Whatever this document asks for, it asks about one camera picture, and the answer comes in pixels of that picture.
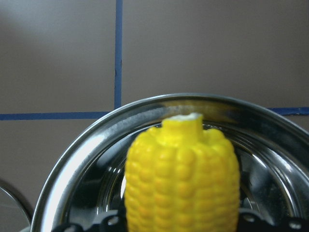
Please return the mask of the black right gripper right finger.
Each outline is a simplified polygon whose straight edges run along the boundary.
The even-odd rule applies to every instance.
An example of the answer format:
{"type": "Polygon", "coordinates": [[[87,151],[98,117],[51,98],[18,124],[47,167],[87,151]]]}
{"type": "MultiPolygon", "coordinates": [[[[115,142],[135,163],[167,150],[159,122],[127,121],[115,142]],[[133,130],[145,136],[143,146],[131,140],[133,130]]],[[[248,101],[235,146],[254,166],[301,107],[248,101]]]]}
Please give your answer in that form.
{"type": "Polygon", "coordinates": [[[283,217],[278,220],[264,217],[257,211],[239,210],[238,232],[309,232],[309,221],[300,217],[283,217]]]}

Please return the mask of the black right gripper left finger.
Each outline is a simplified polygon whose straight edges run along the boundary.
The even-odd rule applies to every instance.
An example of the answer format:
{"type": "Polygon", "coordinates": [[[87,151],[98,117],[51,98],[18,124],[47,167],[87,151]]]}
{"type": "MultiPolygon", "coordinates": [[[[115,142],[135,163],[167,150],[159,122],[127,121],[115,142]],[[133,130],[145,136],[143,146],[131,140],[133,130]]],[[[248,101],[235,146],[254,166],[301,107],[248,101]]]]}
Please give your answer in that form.
{"type": "Polygon", "coordinates": [[[95,215],[89,222],[77,219],[62,223],[52,229],[52,232],[126,232],[125,213],[119,210],[109,210],[95,215]]]}

